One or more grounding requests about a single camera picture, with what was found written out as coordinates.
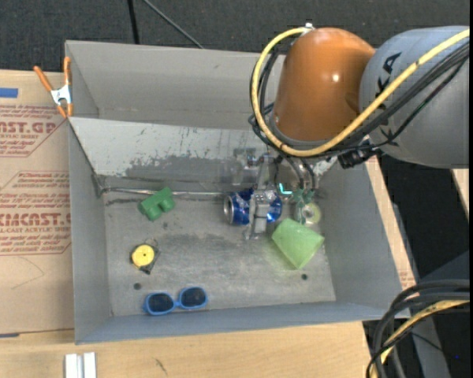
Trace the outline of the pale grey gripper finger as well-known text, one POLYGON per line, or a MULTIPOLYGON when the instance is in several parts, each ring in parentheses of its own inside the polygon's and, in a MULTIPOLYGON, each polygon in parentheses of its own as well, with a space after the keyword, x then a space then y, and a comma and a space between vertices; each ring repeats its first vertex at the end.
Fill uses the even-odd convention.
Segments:
POLYGON ((264 233, 267 226, 267 214, 270 205, 263 193, 255 195, 254 233, 264 233))
POLYGON ((254 235, 254 224, 255 224, 255 202, 250 201, 248 205, 248 224, 244 229, 243 237, 246 240, 252 239, 254 235))

